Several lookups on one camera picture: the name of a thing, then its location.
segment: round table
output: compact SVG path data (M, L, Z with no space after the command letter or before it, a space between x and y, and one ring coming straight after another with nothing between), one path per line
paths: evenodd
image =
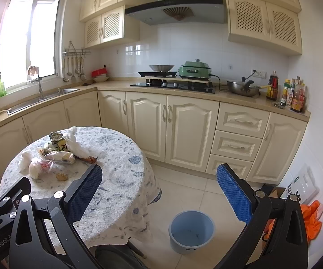
M151 241L148 204L161 197L161 189L144 153L133 140L115 130L99 127L78 127L76 140L103 170L103 181L80 221L74 227L87 247L103 244L123 245L129 237ZM51 197L58 190L66 190L79 179L89 164L56 164L55 171L43 173L34 180L28 169L20 171L19 161L24 151L40 157L36 148L49 142L45 136L26 147L8 165L0 184L2 195L21 176L31 183L30 195L34 199ZM67 181L58 181L55 173L68 175ZM51 221L45 221L51 241L57 252L63 252Z

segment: beige countertop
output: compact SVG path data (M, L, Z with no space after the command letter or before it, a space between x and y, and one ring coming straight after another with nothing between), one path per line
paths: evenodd
M37 103L33 106L25 108L21 111L8 115L6 112L0 114L0 127L4 124L11 122L23 115L26 115L29 112L37 110L39 108L48 106L52 103L56 103L74 96L92 92L95 90L113 90L113 91L128 91L128 92L144 92L144 93L157 93L157 94L166 94L166 95L175 95L175 96L184 96L184 97L193 97L199 99L207 99L231 104L237 104L241 106L252 107L256 109L261 109L269 112L274 112L282 114L285 116L293 117L305 122L308 122L310 119L310 112L306 111L305 114L298 114L290 110L280 109L273 106L274 101L266 99L264 96L259 98L251 98L233 94L228 91L219 91L216 90L215 94L186 91L186 90L173 90L173 89L164 89L164 88L150 88L150 87L131 87L130 84L136 83L137 80L108 80L106 82L94 83L89 86L73 86L73 88L78 88L78 91L71 92L65 95L61 95L52 99L48 99Z

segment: lattice panel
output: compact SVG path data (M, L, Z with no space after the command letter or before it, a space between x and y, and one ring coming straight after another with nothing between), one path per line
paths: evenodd
M284 12L272 11L275 21L275 36L278 39L297 45L294 20Z
M103 38L119 35L119 16L119 13L112 13L108 17L105 17Z
M87 44L93 43L99 39L99 22L93 21L87 28Z
M264 32L261 8L250 2L236 2L237 27L257 33Z

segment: metal screw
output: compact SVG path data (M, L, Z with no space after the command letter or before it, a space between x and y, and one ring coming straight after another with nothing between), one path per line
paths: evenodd
M256 196L259 198L264 198L265 197L265 193L261 190L256 191Z
M290 194L290 199L292 201L298 201L299 200L295 194Z
M54 197L55 198L62 198L63 197L63 191L57 191L56 193L54 193Z
M13 211L13 212L11 212L11 214L9 215L9 217L11 219L14 219L16 215L17 215L17 213L15 211Z
M27 194L27 195L24 195L23 197L22 197L22 201L23 202L27 202L28 200L29 200L29 198L30 198L30 196Z

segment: window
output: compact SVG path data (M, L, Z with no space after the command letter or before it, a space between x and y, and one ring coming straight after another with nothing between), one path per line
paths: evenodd
M39 76L57 75L55 30L60 0L11 0L0 32L0 75L7 90L34 79L27 75L30 65Z

